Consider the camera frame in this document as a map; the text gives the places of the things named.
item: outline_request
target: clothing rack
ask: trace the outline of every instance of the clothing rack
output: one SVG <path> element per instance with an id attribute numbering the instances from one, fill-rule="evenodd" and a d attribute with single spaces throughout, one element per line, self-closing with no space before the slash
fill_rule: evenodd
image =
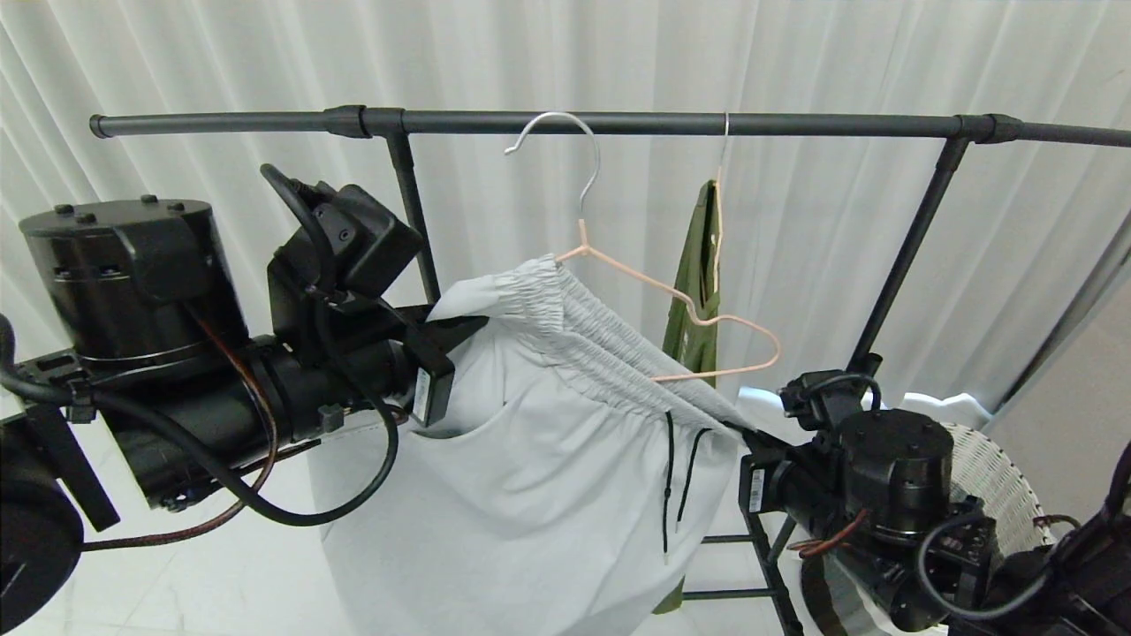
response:
<path id="1" fill-rule="evenodd" d="M 414 111 L 397 108 L 344 105 L 325 111 L 195 113 L 90 118 L 90 131 L 98 137 L 131 135 L 171 135 L 196 132 L 329 132 L 343 137 L 381 137 L 389 157 L 405 216 L 424 239 L 417 257 L 424 293 L 429 302 L 440 298 L 432 247 L 429 242 L 420 187 L 414 170 L 411 135 L 511 135 L 518 134 L 538 112 L 520 111 Z M 896 294 L 910 269 L 942 197 L 970 144 L 1010 141 L 1053 141 L 1091 146 L 1131 147 L 1131 130 L 1089 128 L 1055 123 L 1031 123 L 1003 114 L 981 115 L 891 115 L 891 114 L 762 114 L 762 113 L 648 113 L 648 112 L 577 112 L 597 135 L 648 136 L 806 136 L 806 137 L 909 137 L 946 139 L 934 173 L 920 201 L 907 235 L 899 248 L 891 270 L 869 315 L 846 369 L 874 373 L 880 358 L 872 345 L 895 302 Z M 545 121 L 533 135 L 581 134 L 572 122 Z M 703 543 L 750 541 L 766 576 L 767 586 L 748 590 L 687 592 L 687 600 L 770 598 L 785 634 L 801 635 L 789 599 L 782 581 L 777 559 L 795 524 L 787 519 L 772 545 L 761 518 L 748 512 L 740 501 L 749 534 L 708 536 Z"/>

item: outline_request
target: white floor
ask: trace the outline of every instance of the white floor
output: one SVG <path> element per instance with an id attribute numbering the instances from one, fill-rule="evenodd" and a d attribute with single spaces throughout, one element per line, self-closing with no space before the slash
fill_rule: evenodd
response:
<path id="1" fill-rule="evenodd" d="M 759 427 L 791 442 L 804 439 L 772 406 L 740 405 Z M 180 515 L 149 513 L 120 454 L 98 424 L 78 427 L 80 442 L 105 479 L 123 523 L 106 533 L 123 536 L 169 531 L 204 521 L 227 505 L 223 496 Z M 305 459 L 279 465 L 265 495 L 296 510 L 311 509 Z M 745 531 L 732 483 L 714 534 Z M 768 515 L 772 534 L 783 515 Z M 797 590 L 800 561 L 780 560 Z M 690 568 L 687 590 L 762 586 L 754 551 L 745 544 L 705 545 Z M 794 592 L 806 634 L 818 634 Z M 352 634 L 334 592 L 316 528 L 290 528 L 254 514 L 187 543 L 83 557 L 67 586 L 12 636 L 300 636 Z M 649 618 L 636 636 L 769 636 L 782 634 L 768 599 L 697 601 Z"/>

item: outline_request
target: green garment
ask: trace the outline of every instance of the green garment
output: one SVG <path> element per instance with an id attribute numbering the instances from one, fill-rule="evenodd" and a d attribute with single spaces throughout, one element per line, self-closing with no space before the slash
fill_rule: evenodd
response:
<path id="1" fill-rule="evenodd" d="M 699 201 L 691 214 L 688 238 L 683 242 L 680 269 L 675 274 L 676 290 L 691 296 L 701 320 L 718 316 L 718 292 L 715 291 L 715 253 L 718 246 L 718 205 L 716 183 L 708 181 L 699 189 Z M 689 371 L 716 370 L 718 325 L 700 327 L 688 316 L 688 306 L 672 300 L 664 332 L 664 353 L 679 360 Z M 715 386 L 715 378 L 705 378 Z M 683 581 L 656 605 L 651 613 L 667 613 L 683 604 Z"/>

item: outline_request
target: curtain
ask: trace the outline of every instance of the curtain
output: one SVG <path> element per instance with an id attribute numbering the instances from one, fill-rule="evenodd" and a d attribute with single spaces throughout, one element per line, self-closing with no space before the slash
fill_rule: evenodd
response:
<path id="1" fill-rule="evenodd" d="M 16 230 L 59 203 L 210 201 L 253 333 L 264 267 L 296 229 L 258 165 L 355 182 L 400 212 L 380 140 L 242 134 L 100 140 L 92 113 L 408 109 L 953 114 L 1131 127 L 1131 3 L 552 0 L 6 2 L 0 8 L 0 304 L 21 358 L 66 338 Z M 722 138 L 415 136 L 441 286 L 578 242 L 674 276 Z M 846 363 L 940 140 L 734 138 L 725 153 L 724 310 L 782 337 L 777 388 Z M 969 393 L 994 405 L 1048 337 L 1131 209 L 1131 152 L 1012 143 L 967 153 L 875 351 L 889 401 Z M 668 300 L 576 267 L 658 342 Z M 420 302 L 415 268 L 395 303 Z M 720 364 L 770 349 L 725 326 Z"/>

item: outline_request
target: robotic arm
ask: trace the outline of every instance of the robotic arm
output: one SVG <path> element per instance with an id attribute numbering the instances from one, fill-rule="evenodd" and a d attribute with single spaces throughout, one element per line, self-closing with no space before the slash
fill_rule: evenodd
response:
<path id="1" fill-rule="evenodd" d="M 390 307 L 381 295 L 421 237 L 356 186 L 308 186 L 269 164 L 262 173 L 302 226 L 267 267 L 273 335 L 248 337 L 208 204 L 145 196 L 58 206 L 20 223 L 75 346 L 17 366 L 0 316 L 0 384 L 24 406 L 0 422 L 0 631 L 43 607 L 83 551 L 189 539 L 244 506 L 288 525 L 348 514 L 392 467 L 397 426 L 444 415 L 455 372 L 447 353 L 486 319 L 425 324 L 428 306 Z M 1126 634 L 1131 452 L 1082 530 L 991 573 L 994 519 L 975 498 L 950 502 L 950 435 L 930 418 L 880 410 L 874 371 L 804 373 L 783 389 L 787 414 L 817 432 L 809 444 L 743 431 L 746 509 L 788 513 L 819 538 L 803 556 L 837 559 L 906 630 L 948 620 L 970 634 Z M 296 514 L 258 495 L 275 462 L 364 409 L 380 413 L 389 446 L 354 499 Z M 119 521 L 70 430 L 95 411 L 152 507 L 183 510 L 219 488 L 239 504 L 180 533 L 84 542 L 60 482 L 96 531 Z"/>

